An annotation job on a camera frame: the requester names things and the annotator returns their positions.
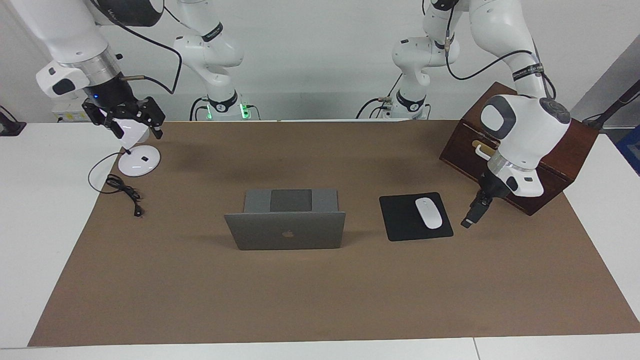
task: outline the black mouse pad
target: black mouse pad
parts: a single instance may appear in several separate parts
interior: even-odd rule
[[[415,201],[423,197],[433,200],[442,216],[442,226],[438,229],[429,229],[418,212]],[[382,196],[380,197],[380,207],[385,219],[387,238],[390,241],[426,240],[453,236],[453,229],[439,193]]]

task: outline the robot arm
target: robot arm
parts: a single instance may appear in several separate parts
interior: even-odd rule
[[[500,140],[479,180],[481,189],[462,226],[470,227],[486,213],[493,198],[510,193],[539,197],[544,193],[536,168],[567,132],[571,115],[547,97],[540,63],[519,0],[470,0],[471,31],[484,50],[504,58],[518,95],[498,95],[484,106],[484,130]]]
[[[536,168],[562,139],[571,121],[569,112],[550,99],[544,68],[522,15],[520,0],[431,0],[423,28],[427,37],[396,44],[394,63],[403,71],[398,92],[391,98],[391,117],[420,117],[429,86],[428,67],[449,66],[460,54],[454,30],[462,12],[470,13],[476,44],[504,60],[513,73],[517,96],[500,95],[484,107],[484,130],[500,140],[493,155],[484,155],[488,168],[481,190],[462,225],[470,227],[496,197],[514,193],[538,197],[544,188]]]
[[[242,63],[244,50],[224,31],[213,4],[208,0],[178,0],[182,22],[197,33],[178,37],[173,44],[184,64],[196,72],[207,88],[213,120],[243,120],[250,112],[242,102],[225,68]]]
[[[49,49],[53,61],[36,75],[50,97],[83,89],[83,108],[92,122],[118,137],[124,130],[116,119],[131,119],[162,137],[164,113],[151,97],[139,101],[133,95],[107,40],[98,32],[93,16],[82,0],[12,0],[27,26]],[[64,14],[65,19],[55,14]]]
[[[426,69],[446,65],[447,25],[451,10],[456,3],[457,0],[431,0],[423,23],[427,36],[408,38],[396,43],[392,57],[403,75],[398,92],[391,98],[391,118],[417,119],[422,115],[431,82]],[[455,9],[451,21],[452,29],[455,29],[462,13],[461,9]],[[449,48],[450,63],[454,63],[459,54],[460,44],[452,35]]]

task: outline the drawer handle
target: drawer handle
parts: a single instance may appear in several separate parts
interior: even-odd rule
[[[482,159],[485,159],[486,161],[489,161],[491,157],[495,154],[495,150],[481,143],[478,140],[474,140],[472,145],[476,148],[476,154],[480,156]]]

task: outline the brown paper mat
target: brown paper mat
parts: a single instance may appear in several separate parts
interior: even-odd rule
[[[173,123],[161,166],[101,195],[30,346],[640,332],[564,197],[533,217],[438,155],[455,122]],[[223,219],[250,188],[339,189],[344,248],[242,252]],[[391,243],[378,197],[440,192],[456,236]]]

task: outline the wooden box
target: wooden box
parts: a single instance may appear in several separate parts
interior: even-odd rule
[[[440,155],[442,161],[475,181],[487,166],[486,161],[476,155],[472,143],[477,140],[492,149],[497,149],[500,144],[498,139],[483,131],[480,123],[480,114],[485,102],[490,97],[500,94],[515,95],[516,92],[500,83],[494,83],[460,120]],[[545,188],[544,195],[526,198],[511,194],[506,200],[528,215],[535,214],[575,181],[597,136],[597,130],[575,119],[572,120],[567,134],[556,148],[542,159],[538,167],[538,175]]]

